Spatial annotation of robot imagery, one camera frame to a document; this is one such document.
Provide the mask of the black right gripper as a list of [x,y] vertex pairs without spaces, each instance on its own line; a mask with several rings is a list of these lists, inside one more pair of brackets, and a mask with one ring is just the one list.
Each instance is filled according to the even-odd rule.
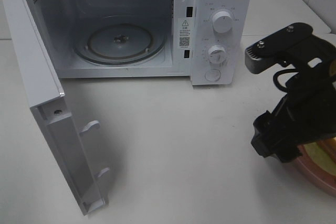
[[274,84],[285,96],[253,122],[251,145],[258,155],[290,163],[302,156],[301,144],[335,137],[335,61],[281,70]]

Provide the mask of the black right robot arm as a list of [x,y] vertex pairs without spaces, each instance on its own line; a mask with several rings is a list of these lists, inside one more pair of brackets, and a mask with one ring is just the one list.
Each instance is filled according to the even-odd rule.
[[279,64],[274,85],[285,96],[272,112],[254,120],[251,144],[262,157],[277,156],[288,163],[301,156],[299,145],[335,137],[335,46],[315,35],[262,58],[252,46],[245,65],[253,74]]

